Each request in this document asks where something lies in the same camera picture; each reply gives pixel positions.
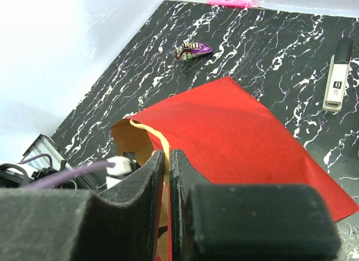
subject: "black cable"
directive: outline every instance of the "black cable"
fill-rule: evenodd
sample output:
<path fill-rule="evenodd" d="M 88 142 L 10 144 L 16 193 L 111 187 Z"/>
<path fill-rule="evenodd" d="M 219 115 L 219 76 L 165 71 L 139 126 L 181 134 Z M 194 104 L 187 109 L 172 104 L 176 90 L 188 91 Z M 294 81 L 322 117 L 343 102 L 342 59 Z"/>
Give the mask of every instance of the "black cable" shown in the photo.
<path fill-rule="evenodd" d="M 15 164 L 0 164 L 0 170 L 5 171 L 8 168 L 14 168 L 22 173 L 24 178 L 21 185 L 26 185 L 30 182 L 29 175 L 27 175 L 26 171 L 22 167 L 19 167 Z"/>

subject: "red sheet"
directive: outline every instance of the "red sheet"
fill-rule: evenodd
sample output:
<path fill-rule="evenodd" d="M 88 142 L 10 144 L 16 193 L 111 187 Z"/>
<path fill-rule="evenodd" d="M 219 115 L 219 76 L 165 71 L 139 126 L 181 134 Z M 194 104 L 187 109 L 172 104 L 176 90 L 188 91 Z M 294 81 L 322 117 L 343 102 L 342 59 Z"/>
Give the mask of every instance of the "red sheet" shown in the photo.
<path fill-rule="evenodd" d="M 183 149 L 214 184 L 309 184 L 335 221 L 359 210 L 270 111 L 230 77 L 163 100 L 132 118 L 160 131 L 171 149 Z M 155 149 L 162 148 L 157 138 L 151 140 Z"/>

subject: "red paper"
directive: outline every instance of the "red paper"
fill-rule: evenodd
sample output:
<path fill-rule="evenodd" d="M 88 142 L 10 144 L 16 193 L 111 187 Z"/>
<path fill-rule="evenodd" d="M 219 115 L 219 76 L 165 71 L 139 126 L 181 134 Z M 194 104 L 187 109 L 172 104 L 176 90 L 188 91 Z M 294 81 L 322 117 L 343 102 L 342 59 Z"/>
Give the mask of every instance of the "red paper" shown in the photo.
<path fill-rule="evenodd" d="M 261 103 L 230 77 L 163 100 L 132 116 L 182 149 L 214 184 L 308 184 L 335 221 L 359 206 Z M 151 136 L 155 149 L 159 140 Z"/>

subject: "marble pattern floor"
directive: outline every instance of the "marble pattern floor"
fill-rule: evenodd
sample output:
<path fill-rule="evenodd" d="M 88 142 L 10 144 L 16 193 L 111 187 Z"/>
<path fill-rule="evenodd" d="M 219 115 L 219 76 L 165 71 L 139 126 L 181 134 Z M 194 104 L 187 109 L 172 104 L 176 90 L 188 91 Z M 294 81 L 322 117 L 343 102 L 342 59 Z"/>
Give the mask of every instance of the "marble pattern floor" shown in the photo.
<path fill-rule="evenodd" d="M 165 1 L 52 136 L 73 164 L 116 155 L 110 126 L 165 98 L 231 76 L 359 202 L 359 19 Z M 354 40 L 341 112 L 321 110 L 329 60 Z M 212 55 L 177 62 L 185 41 Z M 105 180 L 98 179 L 98 187 Z M 339 260 L 359 260 L 359 214 L 338 223 Z"/>

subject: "cable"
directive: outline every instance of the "cable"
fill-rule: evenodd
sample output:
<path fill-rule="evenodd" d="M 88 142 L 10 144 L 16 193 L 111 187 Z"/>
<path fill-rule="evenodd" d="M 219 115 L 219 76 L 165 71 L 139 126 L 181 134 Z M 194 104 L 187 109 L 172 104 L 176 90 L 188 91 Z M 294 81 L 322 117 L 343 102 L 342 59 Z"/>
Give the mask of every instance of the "cable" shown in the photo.
<path fill-rule="evenodd" d="M 47 153 L 40 153 L 39 155 L 36 155 L 34 157 L 31 157 L 29 159 L 26 159 L 26 160 L 23 160 L 21 161 L 19 164 L 26 164 L 26 163 L 29 163 L 33 160 L 36 160 L 38 158 L 41 158 L 41 157 L 47 157 L 49 158 L 49 164 L 50 164 L 50 168 L 52 168 L 52 157 L 50 156 L 50 154 L 47 154 Z"/>
<path fill-rule="evenodd" d="M 40 180 L 34 181 L 25 187 L 28 189 L 50 189 L 55 185 L 62 184 L 68 180 L 73 179 L 78 175 L 83 175 L 85 173 L 95 171 L 95 170 L 103 170 L 108 167 L 115 167 L 115 163 L 110 163 L 107 161 L 97 161 L 88 166 L 76 167 L 73 170 L 63 170 L 60 172 L 56 172 L 49 176 L 46 176 Z"/>
<path fill-rule="evenodd" d="M 69 182 L 72 182 L 73 185 L 75 186 L 75 188 L 73 188 L 73 189 L 74 189 L 74 190 L 77 190 L 77 183 L 76 183 L 75 181 L 73 181 L 73 180 L 71 180 L 71 181 L 69 181 Z"/>
<path fill-rule="evenodd" d="M 0 164 L 0 170 L 6 170 L 8 168 L 14 168 L 18 171 L 20 171 L 23 175 L 23 182 L 21 185 L 27 185 L 29 182 L 30 182 L 30 178 L 29 178 L 29 175 L 26 173 L 26 171 L 22 168 L 22 167 L 19 167 L 15 164 Z"/>

